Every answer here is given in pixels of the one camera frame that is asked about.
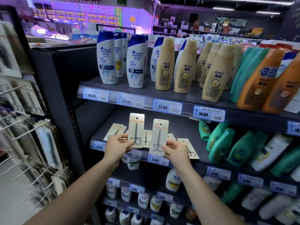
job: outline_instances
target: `scissors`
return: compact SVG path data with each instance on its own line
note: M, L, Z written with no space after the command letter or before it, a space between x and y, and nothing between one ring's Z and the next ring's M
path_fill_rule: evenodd
M141 142L142 142L141 138L137 137L137 122L135 123L135 136L131 137L130 140L131 139L134 139L134 143L137 145L141 144Z
M119 131L119 129L117 130L117 132ZM114 134L114 135L117 135L117 132ZM114 135L110 135L108 136L108 138L110 138L111 136L114 136Z
M149 146L150 145L150 141L147 141L147 134L145 135L145 141L144 141L144 145Z
M189 157L190 156L193 156L193 157L196 157L196 153L195 152L191 152L190 150L189 150L189 148L187 147L187 144L185 143L185 146L186 146L186 148L187 148L187 152L189 153Z
M161 144L160 144L160 128L159 128L159 132L158 132L157 144L155 144L155 143L152 144L152 150L153 151L159 151L159 152L163 151L163 148L161 147Z

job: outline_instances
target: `ceiling light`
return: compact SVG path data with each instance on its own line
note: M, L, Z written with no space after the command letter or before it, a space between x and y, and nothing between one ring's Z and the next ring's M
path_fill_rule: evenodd
M226 11L234 11L234 9L222 8L222 7L213 7L213 9L226 10Z
M270 14L270 15L279 15L279 14L281 14L281 12L269 12L269 11L257 11L256 13Z
M266 4L277 4L277 5L292 5L295 1L273 1L273 0L219 0L219 1L245 1L254 3L266 3Z

